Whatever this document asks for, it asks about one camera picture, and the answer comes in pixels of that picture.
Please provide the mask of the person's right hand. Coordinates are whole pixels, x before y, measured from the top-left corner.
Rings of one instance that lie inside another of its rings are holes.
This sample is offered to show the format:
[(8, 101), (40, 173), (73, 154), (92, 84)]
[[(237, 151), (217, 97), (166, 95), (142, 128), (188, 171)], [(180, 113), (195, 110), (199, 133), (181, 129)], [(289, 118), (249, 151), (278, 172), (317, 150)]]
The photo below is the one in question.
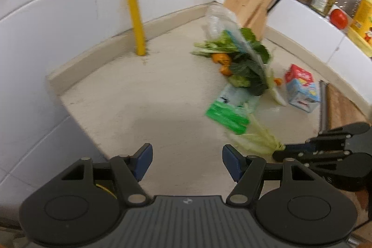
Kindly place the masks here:
[(351, 197), (358, 213), (356, 225), (359, 226), (369, 220), (369, 193), (366, 189), (363, 189), (352, 193)]

